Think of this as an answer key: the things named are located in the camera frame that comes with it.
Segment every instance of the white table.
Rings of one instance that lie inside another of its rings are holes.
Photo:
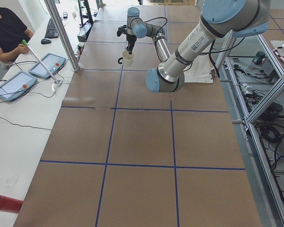
[[[68,58],[60,38],[52,39],[51,44],[40,44],[45,35],[48,19],[44,21],[30,40],[30,47],[39,58],[48,52]],[[64,27],[72,49],[75,50],[79,44],[77,39],[79,23],[69,14],[63,24],[65,24]],[[21,61],[36,61],[36,59],[32,53],[28,53],[20,55],[16,60],[16,62]],[[19,66],[28,72],[33,63],[19,64]],[[9,79],[19,71],[17,66],[11,67],[3,79]],[[67,83],[70,83],[73,76],[71,64],[68,62],[59,74],[65,78],[65,82],[52,98],[29,93],[14,102],[1,103],[0,117],[21,125],[51,129],[68,89]],[[51,96],[53,94],[52,84],[53,79],[49,78],[34,86],[30,92]],[[0,194],[21,200],[25,198],[49,135],[50,131],[47,130],[19,127],[0,119]],[[0,227],[13,226],[16,218],[16,214],[0,212]]]

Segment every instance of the person's hand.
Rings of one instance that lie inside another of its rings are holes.
[[[27,46],[25,46],[24,44],[19,44],[18,45],[18,51],[19,51],[19,53],[28,53],[29,48]]]

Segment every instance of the man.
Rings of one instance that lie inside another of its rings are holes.
[[[29,49],[21,42],[23,39],[28,42],[33,35],[13,11],[0,8],[0,61],[13,61],[27,53]]]

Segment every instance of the blue tablet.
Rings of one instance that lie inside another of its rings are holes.
[[[0,99],[13,101],[28,91],[35,83],[37,78],[20,71],[15,76],[0,85]]]
[[[61,67],[63,67],[66,61],[66,58],[59,56],[57,54],[48,53],[41,59],[41,61],[44,63],[44,65],[46,65],[49,71],[54,75],[60,70]],[[28,72],[32,74],[33,76],[43,78],[43,79],[47,79],[51,76],[46,71],[46,69],[43,67],[43,65],[40,64],[39,62],[36,63]]]

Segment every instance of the red cylinder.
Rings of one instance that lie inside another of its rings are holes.
[[[23,201],[0,195],[0,211],[18,214]]]

